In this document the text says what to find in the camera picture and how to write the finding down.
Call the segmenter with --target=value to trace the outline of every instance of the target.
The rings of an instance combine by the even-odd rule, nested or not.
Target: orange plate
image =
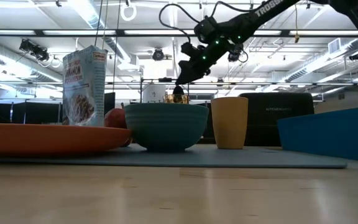
[[[0,155],[61,156],[122,146],[131,130],[41,124],[0,124]]]

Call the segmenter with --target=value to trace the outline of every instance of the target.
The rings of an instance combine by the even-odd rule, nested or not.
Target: table surface
[[[0,164],[0,223],[358,223],[348,169]]]

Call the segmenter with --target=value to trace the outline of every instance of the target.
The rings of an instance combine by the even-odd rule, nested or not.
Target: cinnamon cereal box
[[[63,124],[103,126],[106,62],[95,46],[63,58]]]

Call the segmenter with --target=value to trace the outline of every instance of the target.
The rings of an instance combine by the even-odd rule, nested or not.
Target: teal bowl
[[[138,103],[124,107],[135,142],[148,151],[183,152],[203,135],[209,109],[175,103]]]

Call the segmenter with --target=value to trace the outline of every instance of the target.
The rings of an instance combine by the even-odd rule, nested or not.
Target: yellow cup
[[[219,149],[242,149],[246,140],[248,99],[224,97],[211,100],[212,122]]]

